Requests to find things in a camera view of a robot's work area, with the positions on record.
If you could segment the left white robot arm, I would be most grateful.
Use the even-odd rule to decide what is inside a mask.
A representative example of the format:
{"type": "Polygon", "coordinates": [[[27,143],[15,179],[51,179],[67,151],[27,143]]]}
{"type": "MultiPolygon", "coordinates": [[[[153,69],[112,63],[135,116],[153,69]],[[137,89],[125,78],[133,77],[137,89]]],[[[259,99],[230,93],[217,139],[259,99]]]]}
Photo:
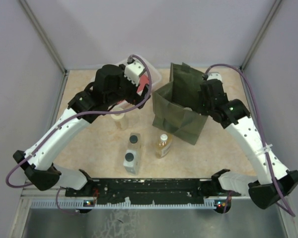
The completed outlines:
{"type": "Polygon", "coordinates": [[[93,192],[90,176],[83,170],[70,170],[55,165],[54,160],[66,145],[99,116],[110,114],[110,107],[126,101],[142,108],[149,98],[151,84],[137,93],[140,77],[149,73],[145,63],[106,64],[96,72],[95,80],[78,92],[68,103],[59,120],[36,144],[26,151],[16,151],[13,158],[24,174],[40,191],[53,186],[72,188],[81,196],[93,192]]]}

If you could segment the olive green canvas bag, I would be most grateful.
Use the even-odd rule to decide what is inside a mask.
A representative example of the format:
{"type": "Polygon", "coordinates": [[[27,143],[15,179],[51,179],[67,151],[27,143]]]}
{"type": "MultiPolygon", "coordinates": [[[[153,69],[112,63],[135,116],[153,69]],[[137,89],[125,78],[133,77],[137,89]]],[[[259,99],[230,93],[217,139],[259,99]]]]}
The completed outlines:
{"type": "Polygon", "coordinates": [[[203,76],[203,72],[185,63],[172,63],[169,82],[152,94],[152,125],[195,145],[208,118],[198,113],[203,76]],[[185,107],[193,111],[184,111],[185,107]]]}

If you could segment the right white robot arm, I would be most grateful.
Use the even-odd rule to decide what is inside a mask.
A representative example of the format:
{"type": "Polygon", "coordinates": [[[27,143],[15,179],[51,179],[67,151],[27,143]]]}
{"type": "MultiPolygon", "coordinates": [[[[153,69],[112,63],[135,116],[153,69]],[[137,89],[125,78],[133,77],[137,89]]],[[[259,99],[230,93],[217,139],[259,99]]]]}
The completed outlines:
{"type": "Polygon", "coordinates": [[[218,122],[240,145],[256,175],[246,176],[223,169],[212,176],[212,191],[224,196],[228,191],[249,195],[261,209],[277,203],[298,185],[298,171],[290,171],[263,144],[249,110],[239,99],[228,100],[218,79],[204,80],[200,85],[202,111],[218,122]]]}

